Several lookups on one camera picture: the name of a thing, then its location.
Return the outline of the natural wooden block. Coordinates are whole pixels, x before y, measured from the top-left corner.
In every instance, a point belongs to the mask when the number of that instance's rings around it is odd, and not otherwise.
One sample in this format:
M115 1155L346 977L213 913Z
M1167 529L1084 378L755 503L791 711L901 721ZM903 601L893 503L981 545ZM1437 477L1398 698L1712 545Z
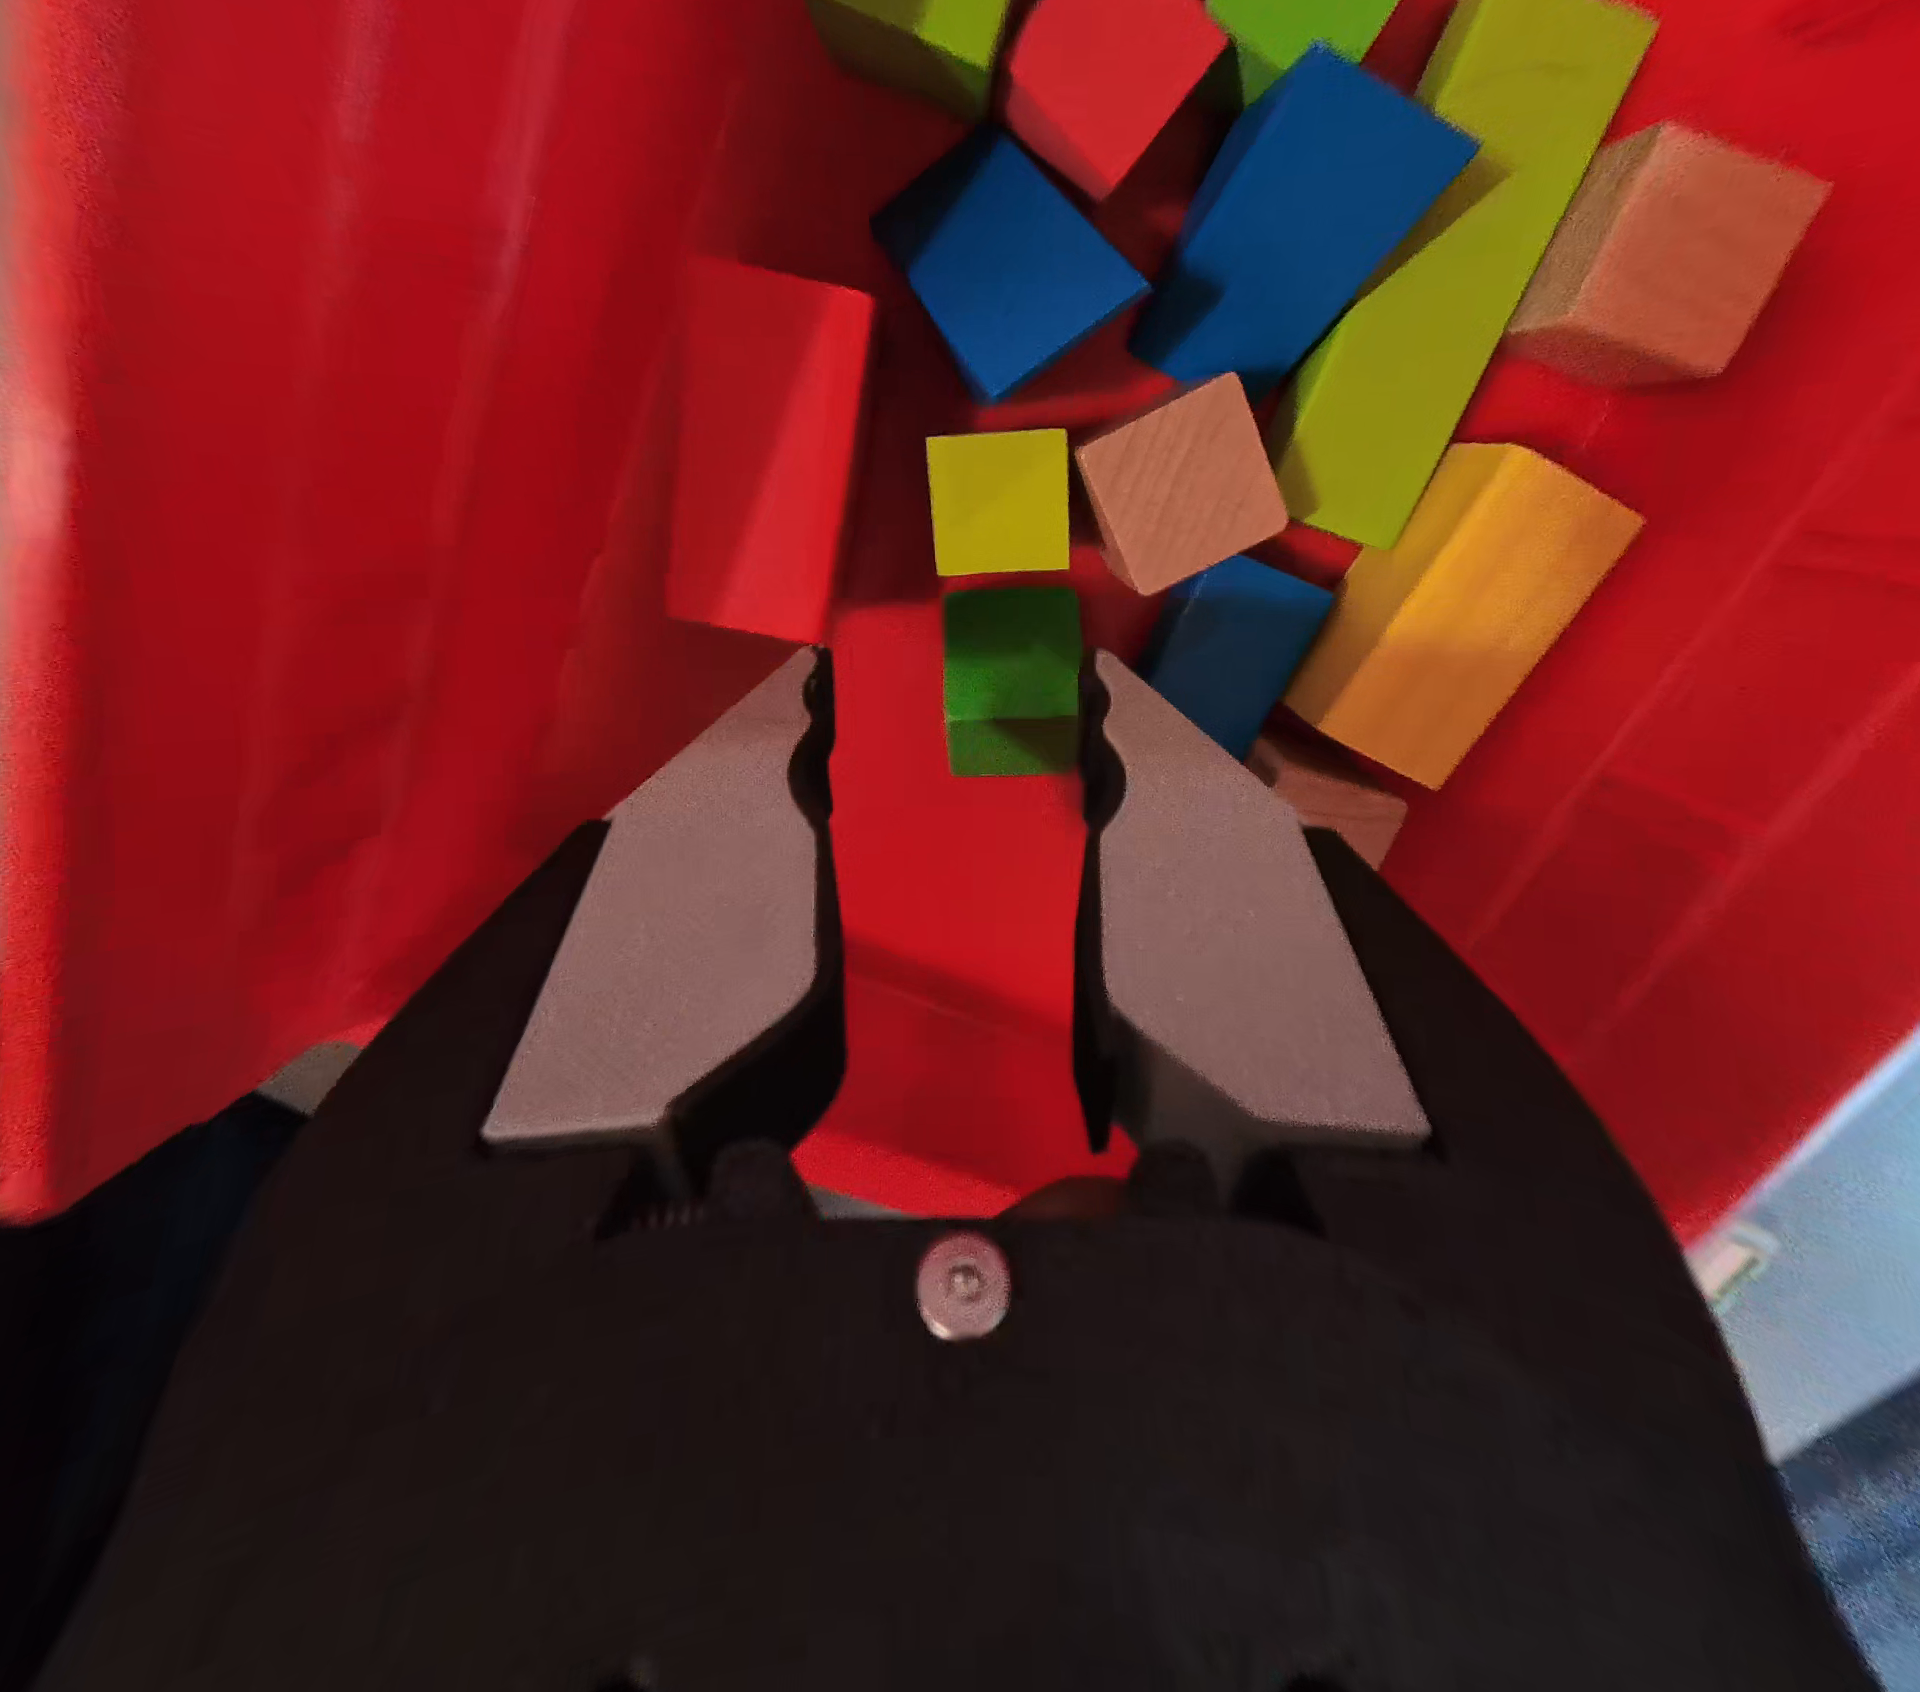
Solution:
M1831 194L1824 176L1662 121L1607 144L1502 350L1576 382L1722 375Z

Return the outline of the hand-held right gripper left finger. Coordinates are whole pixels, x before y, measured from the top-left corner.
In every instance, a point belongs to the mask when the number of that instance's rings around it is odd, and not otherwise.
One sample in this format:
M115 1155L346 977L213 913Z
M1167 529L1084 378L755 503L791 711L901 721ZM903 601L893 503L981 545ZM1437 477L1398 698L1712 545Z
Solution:
M610 816L481 1123L490 1149L792 1152L847 1070L827 648Z

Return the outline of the red wooden cube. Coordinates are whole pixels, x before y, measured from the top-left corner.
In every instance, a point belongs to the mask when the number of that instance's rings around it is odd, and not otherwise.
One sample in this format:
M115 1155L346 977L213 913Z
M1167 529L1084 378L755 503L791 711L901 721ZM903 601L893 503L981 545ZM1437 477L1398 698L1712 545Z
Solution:
M998 120L1098 203L1227 47L1201 0L1034 0L1005 53Z

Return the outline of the dark green wooden cube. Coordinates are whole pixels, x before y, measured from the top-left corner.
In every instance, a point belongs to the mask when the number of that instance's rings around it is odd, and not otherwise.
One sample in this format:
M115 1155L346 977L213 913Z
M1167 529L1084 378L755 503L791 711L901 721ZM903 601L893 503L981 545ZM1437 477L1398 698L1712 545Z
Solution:
M943 718L957 778L1077 769L1084 618L1067 582L964 585L943 595Z

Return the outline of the red plastic bin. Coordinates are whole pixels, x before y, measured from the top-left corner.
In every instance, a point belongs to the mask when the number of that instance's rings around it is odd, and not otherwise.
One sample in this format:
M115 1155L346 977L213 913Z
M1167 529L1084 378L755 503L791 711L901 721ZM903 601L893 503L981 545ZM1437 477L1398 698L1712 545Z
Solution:
M1625 1L1611 134L1833 191L1717 381L1489 361L1461 436L1643 528L1388 873L1696 1236L1915 1026L1915 0ZM970 402L867 227L959 134L804 0L3 0L3 1214L381 1026L779 661L663 603L696 256L875 299L814 1176L1068 1152L1077 810L948 775L922 436L1162 382L1114 323Z

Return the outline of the yellow wooden block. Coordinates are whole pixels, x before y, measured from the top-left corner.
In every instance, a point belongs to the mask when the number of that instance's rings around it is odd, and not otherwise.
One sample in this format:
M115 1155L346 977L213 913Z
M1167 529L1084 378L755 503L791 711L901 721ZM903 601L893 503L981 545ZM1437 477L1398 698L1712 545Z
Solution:
M1284 708L1403 778L1444 784L1641 528L1523 445L1453 445L1403 536L1347 566Z

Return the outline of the blue wooden cube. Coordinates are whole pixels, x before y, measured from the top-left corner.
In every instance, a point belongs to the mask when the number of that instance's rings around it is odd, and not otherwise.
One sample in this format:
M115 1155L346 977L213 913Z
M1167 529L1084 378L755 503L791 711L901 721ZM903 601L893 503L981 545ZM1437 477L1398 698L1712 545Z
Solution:
M1004 127L981 125L870 219L976 404L1121 318L1149 282Z

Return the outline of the small clear plastic packet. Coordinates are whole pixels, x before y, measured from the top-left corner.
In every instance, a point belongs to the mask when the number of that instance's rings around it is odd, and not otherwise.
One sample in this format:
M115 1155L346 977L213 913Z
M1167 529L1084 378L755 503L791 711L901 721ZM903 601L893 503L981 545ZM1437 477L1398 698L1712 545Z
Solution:
M1734 1219L1716 1225L1685 1249L1694 1284L1712 1311L1726 1308L1780 1252L1777 1236L1763 1223Z

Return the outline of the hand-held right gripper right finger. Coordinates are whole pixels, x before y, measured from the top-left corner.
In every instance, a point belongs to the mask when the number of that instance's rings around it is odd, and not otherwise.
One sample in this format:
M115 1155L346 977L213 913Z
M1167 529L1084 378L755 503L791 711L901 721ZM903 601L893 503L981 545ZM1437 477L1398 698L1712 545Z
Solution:
M1298 814L1110 650L1082 686L1077 1100L1093 1152L1415 1149L1428 1113Z

